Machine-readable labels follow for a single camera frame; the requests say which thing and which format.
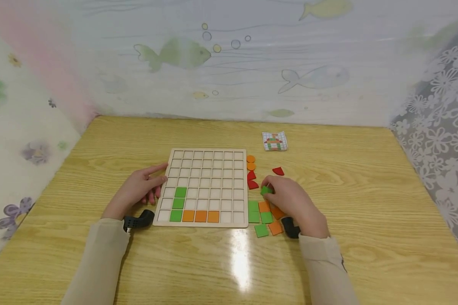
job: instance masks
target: green square tile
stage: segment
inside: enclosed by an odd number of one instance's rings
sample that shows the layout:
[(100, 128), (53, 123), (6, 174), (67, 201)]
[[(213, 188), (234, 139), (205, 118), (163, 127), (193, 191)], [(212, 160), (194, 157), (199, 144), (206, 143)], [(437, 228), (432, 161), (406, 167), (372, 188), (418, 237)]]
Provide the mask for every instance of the green square tile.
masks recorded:
[(259, 224), (259, 212), (249, 211), (248, 221), (252, 224)]
[(261, 194), (261, 196), (262, 196), (262, 195), (265, 195), (266, 193), (271, 193), (271, 194), (273, 194), (273, 189), (271, 189), (271, 188), (269, 188), (269, 187), (267, 187), (267, 186), (263, 186), (263, 187), (261, 188), (260, 194)]
[(175, 198), (175, 199), (173, 199), (172, 208), (174, 208), (174, 209), (183, 209), (184, 204), (185, 204), (185, 199), (184, 198)]
[(178, 198), (185, 198), (187, 195), (187, 188), (186, 187), (177, 187), (175, 190), (175, 197)]
[(180, 222), (182, 221), (182, 210), (172, 210), (171, 215), (169, 216), (169, 221), (171, 222)]
[(273, 222), (273, 216), (271, 215), (271, 212), (261, 213), (261, 222), (264, 224), (271, 224)]
[(255, 225), (254, 230), (257, 232), (257, 237), (264, 237), (269, 235), (266, 225)]
[(248, 200), (249, 212), (259, 212), (258, 202), (256, 200)]

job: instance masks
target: beige sleeve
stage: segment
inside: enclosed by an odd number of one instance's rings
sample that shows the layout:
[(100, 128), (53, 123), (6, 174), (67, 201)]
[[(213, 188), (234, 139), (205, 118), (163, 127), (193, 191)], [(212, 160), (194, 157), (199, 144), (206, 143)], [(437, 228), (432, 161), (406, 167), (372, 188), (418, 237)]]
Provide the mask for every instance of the beige sleeve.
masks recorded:
[(120, 263), (130, 235), (124, 221), (100, 219), (90, 228), (78, 270), (61, 305), (114, 304)]
[(309, 273), (312, 305), (358, 305), (335, 238), (299, 235), (300, 250)]

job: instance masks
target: left hand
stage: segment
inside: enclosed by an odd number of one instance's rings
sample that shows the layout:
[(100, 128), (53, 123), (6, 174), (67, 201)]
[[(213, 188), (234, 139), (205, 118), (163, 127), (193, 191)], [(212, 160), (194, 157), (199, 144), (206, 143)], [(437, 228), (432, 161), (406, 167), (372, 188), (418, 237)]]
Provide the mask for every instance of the left hand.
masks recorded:
[(150, 175), (164, 170), (168, 163), (157, 166), (143, 168), (133, 172), (122, 184), (117, 193), (113, 196), (110, 203), (103, 211), (101, 218), (113, 218), (122, 220), (129, 212), (130, 208), (137, 202), (148, 201), (154, 205), (154, 196), (157, 198), (161, 195), (161, 185), (166, 182), (166, 176), (151, 177)]

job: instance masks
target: orange square tile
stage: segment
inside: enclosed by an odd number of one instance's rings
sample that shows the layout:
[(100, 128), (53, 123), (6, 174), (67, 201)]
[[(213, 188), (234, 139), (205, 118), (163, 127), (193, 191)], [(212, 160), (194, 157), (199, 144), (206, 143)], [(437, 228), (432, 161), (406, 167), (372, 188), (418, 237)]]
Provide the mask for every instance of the orange square tile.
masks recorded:
[(193, 222), (194, 216), (195, 216), (195, 211), (185, 210), (183, 211), (182, 222)]
[(219, 222), (219, 211), (209, 211), (209, 220), (207, 222)]
[(280, 219), (282, 218), (283, 216), (285, 216), (285, 213), (283, 211), (281, 211), (278, 206), (273, 206), (271, 207), (271, 214), (273, 214), (273, 216), (276, 218), (276, 219)]
[(271, 231), (271, 234), (273, 236), (278, 235), (283, 232), (282, 225), (280, 224), (279, 221), (274, 221), (271, 224), (268, 225), (268, 228)]
[(270, 212), (270, 205), (266, 200), (258, 202), (258, 206), (260, 208), (260, 213)]
[(207, 222), (207, 211), (196, 211), (195, 212), (196, 222)]

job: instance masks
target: wooden table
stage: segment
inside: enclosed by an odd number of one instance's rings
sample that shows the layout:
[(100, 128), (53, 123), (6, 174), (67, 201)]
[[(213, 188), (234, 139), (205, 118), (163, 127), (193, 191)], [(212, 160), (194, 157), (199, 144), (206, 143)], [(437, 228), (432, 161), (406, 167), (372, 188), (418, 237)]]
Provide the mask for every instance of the wooden table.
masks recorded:
[[(290, 148), (265, 152), (261, 132)], [(0, 255), (0, 305), (58, 304), (89, 226), (124, 179), (172, 147), (246, 148), (257, 180), (282, 166), (328, 217), (362, 304), (458, 305), (458, 245), (384, 128), (114, 118), (94, 120)], [(257, 190), (249, 199), (260, 199)], [(303, 304), (299, 244), (247, 229), (136, 231), (117, 304)]]

